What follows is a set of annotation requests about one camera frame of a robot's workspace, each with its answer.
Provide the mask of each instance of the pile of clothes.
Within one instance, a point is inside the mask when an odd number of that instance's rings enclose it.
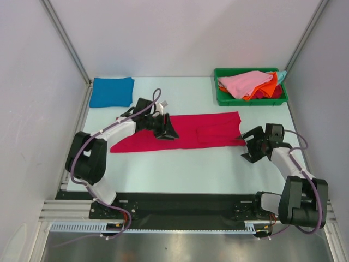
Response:
[[[218,78],[219,89],[230,93],[235,99],[279,99],[282,95],[281,82],[286,71],[250,71],[235,76]]]

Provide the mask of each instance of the gray wall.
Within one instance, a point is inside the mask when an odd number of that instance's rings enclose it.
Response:
[[[51,2],[87,72],[113,77],[282,69],[320,0]]]
[[[329,183],[349,243],[349,1],[333,0],[286,80],[298,131],[308,138],[315,176]]]
[[[0,2],[0,261],[53,197],[86,86],[38,0]]]

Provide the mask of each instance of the blue towel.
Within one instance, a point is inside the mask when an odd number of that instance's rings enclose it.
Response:
[[[95,78],[93,80],[92,95],[89,101],[89,107],[129,107],[132,103],[134,82],[135,80],[132,78]]]

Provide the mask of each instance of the white table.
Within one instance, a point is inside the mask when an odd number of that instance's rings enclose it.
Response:
[[[208,114],[238,111],[240,131],[245,133],[266,123],[280,123],[294,130],[286,103],[281,106],[219,106],[214,80],[209,77],[134,78],[133,105],[139,97],[152,99],[160,87],[170,115]],[[128,108],[89,109],[84,132],[92,133],[112,123]],[[299,146],[295,135],[285,142]],[[245,147],[217,147],[198,150],[164,150],[138,153],[107,153],[105,176],[116,192],[250,194],[257,191],[281,193],[284,179],[267,157],[255,164],[240,155]],[[302,153],[296,153],[304,164]],[[68,191],[85,191],[71,181]]]

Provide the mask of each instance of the green plastic tray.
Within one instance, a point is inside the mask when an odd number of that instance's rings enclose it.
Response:
[[[283,93],[279,99],[253,99],[245,101],[243,99],[234,99],[231,94],[223,92],[219,89],[218,78],[223,76],[234,76],[243,74],[249,71],[259,70],[262,72],[267,71],[279,71],[274,67],[261,67],[261,68],[216,68],[214,70],[214,82],[216,85],[217,102],[221,106],[240,106],[240,105],[281,105],[283,102],[288,101],[288,96],[285,90],[284,83],[281,83]]]

